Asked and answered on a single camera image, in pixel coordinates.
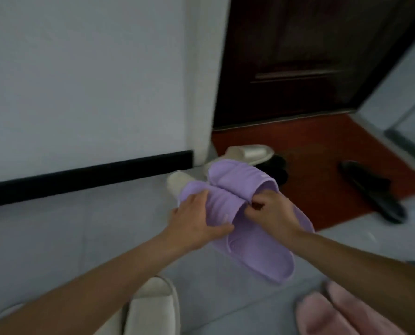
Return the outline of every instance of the hand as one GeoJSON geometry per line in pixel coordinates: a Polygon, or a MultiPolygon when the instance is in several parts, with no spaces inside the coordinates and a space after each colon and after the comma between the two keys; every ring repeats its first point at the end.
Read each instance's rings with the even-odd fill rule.
{"type": "Polygon", "coordinates": [[[290,242],[304,230],[294,214],[293,203],[282,194],[264,190],[252,199],[253,206],[245,209],[245,215],[259,224],[268,234],[289,247],[290,242]]]}
{"type": "Polygon", "coordinates": [[[170,212],[169,225],[163,233],[174,246],[182,247],[184,251],[192,251],[234,230],[230,223],[217,227],[206,224],[208,193],[209,191],[205,190],[190,195],[178,208],[170,212]]]}

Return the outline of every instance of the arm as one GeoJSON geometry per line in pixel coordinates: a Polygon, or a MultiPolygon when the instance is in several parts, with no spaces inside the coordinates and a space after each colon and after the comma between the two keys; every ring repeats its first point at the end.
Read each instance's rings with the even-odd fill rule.
{"type": "Polygon", "coordinates": [[[0,335],[94,334],[149,278],[233,230],[232,225],[206,225],[207,195],[192,195],[172,210],[169,225],[158,236],[2,319],[0,335]]]}
{"type": "Polygon", "coordinates": [[[366,302],[405,331],[415,334],[415,267],[305,232],[293,204],[274,191],[253,198],[259,210],[246,215],[296,255],[366,302]]]}

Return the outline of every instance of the red floor mat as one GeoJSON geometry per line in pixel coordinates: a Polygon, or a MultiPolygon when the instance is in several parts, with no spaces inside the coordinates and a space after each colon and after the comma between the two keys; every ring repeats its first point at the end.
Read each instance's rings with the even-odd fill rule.
{"type": "Polygon", "coordinates": [[[345,114],[214,132],[212,142],[218,155],[229,146],[262,144],[285,157],[289,180],[281,191],[317,231],[373,210],[338,172],[341,160],[359,161],[391,179],[398,198],[415,195],[415,171],[345,114]]]}

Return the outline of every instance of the door panel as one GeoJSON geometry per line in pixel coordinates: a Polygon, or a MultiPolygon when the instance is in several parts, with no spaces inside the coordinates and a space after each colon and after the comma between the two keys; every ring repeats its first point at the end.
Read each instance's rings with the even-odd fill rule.
{"type": "Polygon", "coordinates": [[[348,107],[414,16],[415,0],[232,0],[214,126],[348,107]]]}

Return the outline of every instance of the tiled floor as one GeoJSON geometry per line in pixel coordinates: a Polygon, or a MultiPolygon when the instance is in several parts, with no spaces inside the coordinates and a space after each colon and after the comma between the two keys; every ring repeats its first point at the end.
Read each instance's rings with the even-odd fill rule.
{"type": "MultiPolygon", "coordinates": [[[[414,160],[399,153],[415,167],[414,160]]],[[[189,173],[202,175],[200,168],[189,173]]],[[[0,207],[0,312],[161,231],[176,204],[165,180],[166,175],[159,175],[0,207]]],[[[389,225],[370,214],[321,234],[367,251],[415,259],[415,198],[405,204],[410,214],[405,225],[389,225]]],[[[324,280],[296,258],[294,278],[274,286],[210,246],[163,274],[177,287],[187,334],[296,334],[294,303],[324,280]]]]}

